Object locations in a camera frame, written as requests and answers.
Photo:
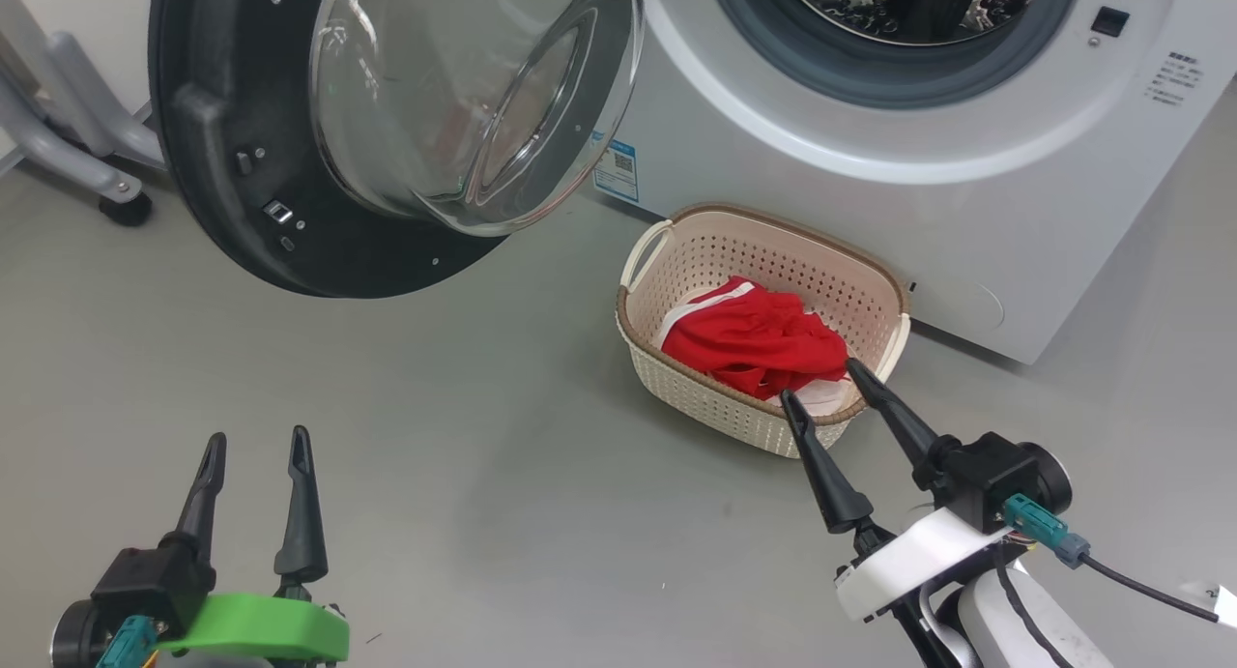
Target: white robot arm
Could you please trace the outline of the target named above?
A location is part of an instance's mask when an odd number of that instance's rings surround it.
[[[1038,444],[1013,444],[993,433],[971,444],[936,435],[866,365],[850,360],[847,367],[935,506],[901,536],[877,526],[871,502],[816,440],[803,405],[790,391],[782,395],[829,532],[855,534],[857,557],[835,579],[851,620],[892,615],[928,668],[1110,668],[1018,562],[1043,544],[1071,569],[1091,567],[1178,610],[1237,627],[1237,596],[1220,585],[1188,588],[1194,602],[1185,602],[1096,562],[1090,543],[1056,518],[1072,502],[1072,487],[1056,458]]]

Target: gray metal stand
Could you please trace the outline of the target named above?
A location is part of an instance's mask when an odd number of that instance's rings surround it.
[[[66,143],[36,116],[7,73],[0,73],[0,126],[9,131],[24,156],[111,202],[131,202],[142,192],[141,179]]]
[[[99,157],[116,153],[165,167],[158,137],[120,105],[73,35],[46,37],[21,0],[0,0],[0,37],[51,96],[54,113],[93,153],[82,152],[51,130],[40,105],[0,68],[0,126],[22,156],[98,193],[99,209],[114,221],[129,226],[145,221],[150,198],[142,194],[141,179]]]

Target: robotic arm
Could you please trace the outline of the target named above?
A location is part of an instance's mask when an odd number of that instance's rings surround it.
[[[1047,666],[1110,667],[1077,625],[1029,575],[1018,558],[1039,543],[1071,569],[1089,565],[1110,579],[1200,619],[1230,627],[1237,599],[1218,585],[1197,589],[1204,606],[1149,589],[1091,558],[1091,546],[1056,515],[1072,501],[1064,466],[1038,444],[988,433],[962,444],[938,435],[860,360],[847,369],[863,398],[884,418],[920,490],[935,511],[902,536],[872,521],[814,434],[790,391],[787,422],[830,533],[854,532],[856,558],[840,567],[837,597],[852,620],[891,614],[928,668]],[[933,596],[955,586],[933,606]]]
[[[275,668],[346,661],[349,628],[334,606],[313,604],[306,584],[327,575],[327,543],[313,448],[292,430],[292,501],[283,547],[275,554],[273,596],[216,594],[210,567],[215,497],[223,490],[228,439],[207,442],[176,529],[155,549],[122,549],[89,600],[71,605],[52,635],[52,668],[142,668],[158,651],[190,649],[265,658]]]
[[[815,438],[794,393],[782,395],[825,526],[854,534],[856,557],[840,567],[837,597],[852,620],[889,614],[928,668],[1111,667],[1077,625],[1027,575],[1018,558],[1043,544],[1068,567],[1108,579],[1210,622],[1237,627],[1237,597],[1220,585],[1180,601],[1110,570],[1056,515],[1072,489],[1063,466],[1038,444],[998,434],[962,444],[938,435],[857,360],[847,364],[863,398],[884,418],[910,461],[914,482],[931,492],[933,513],[896,536],[872,520]],[[334,666],[348,659],[349,628],[313,604],[306,584],[327,575],[327,546],[309,433],[296,427],[288,458],[292,501],[273,596],[212,595],[215,497],[224,482],[226,439],[212,435],[177,527],[155,549],[124,549],[89,600],[71,605],[52,638],[53,668],[143,668],[156,651],[268,659],[275,668]],[[952,588],[934,604],[938,591]]]

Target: black cable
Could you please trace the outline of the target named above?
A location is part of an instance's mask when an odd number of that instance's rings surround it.
[[[1044,632],[1039,632],[1039,626],[1035,621],[1030,619],[1030,614],[1027,612],[1027,606],[1022,604],[1022,599],[1018,597],[1018,589],[1013,588],[1013,581],[1009,579],[1009,570],[1006,568],[1004,562],[1004,549],[1003,544],[997,543],[992,547],[992,563],[997,568],[997,579],[1001,580],[1001,588],[1006,591],[1006,597],[1009,599],[1009,607],[1013,607],[1014,615],[1022,619],[1022,623],[1027,626],[1027,632],[1053,659],[1053,663],[1058,668],[1074,668],[1069,661],[1061,656],[1061,652],[1056,651],[1053,642],[1048,641]]]
[[[1131,576],[1126,576],[1124,574],[1119,574],[1117,572],[1113,572],[1112,569],[1108,569],[1108,567],[1100,564],[1098,562],[1095,560],[1095,558],[1091,557],[1091,554],[1087,553],[1079,554],[1079,562],[1086,564],[1087,567],[1095,569],[1096,572],[1100,572],[1105,576],[1108,576],[1110,579],[1117,581],[1118,584],[1126,586],[1127,589],[1133,589],[1141,594],[1144,594],[1147,597],[1155,599],[1163,602],[1164,605],[1180,610],[1181,612],[1188,612],[1190,615],[1194,615],[1195,617],[1201,617],[1207,622],[1220,621],[1220,616],[1216,615],[1215,612],[1211,612],[1210,610],[1202,610],[1201,607],[1194,605],[1192,602],[1178,600],[1148,585],[1139,584],[1138,581],[1131,579]]]

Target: button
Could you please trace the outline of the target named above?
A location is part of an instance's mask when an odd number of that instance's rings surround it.
[[[1100,15],[1095,16],[1091,30],[1096,33],[1108,35],[1108,37],[1121,37],[1121,31],[1126,30],[1127,20],[1129,20],[1128,12],[1105,6],[1100,9]]]
[[[254,162],[249,157],[247,152],[238,150],[236,152],[236,171],[240,174],[250,174],[254,171]]]
[[[287,224],[288,219],[292,219],[292,210],[288,209],[287,205],[283,205],[282,202],[277,200],[277,198],[272,198],[271,204],[265,205],[262,210],[265,210],[266,215],[270,215],[271,219],[275,219],[276,224]]]

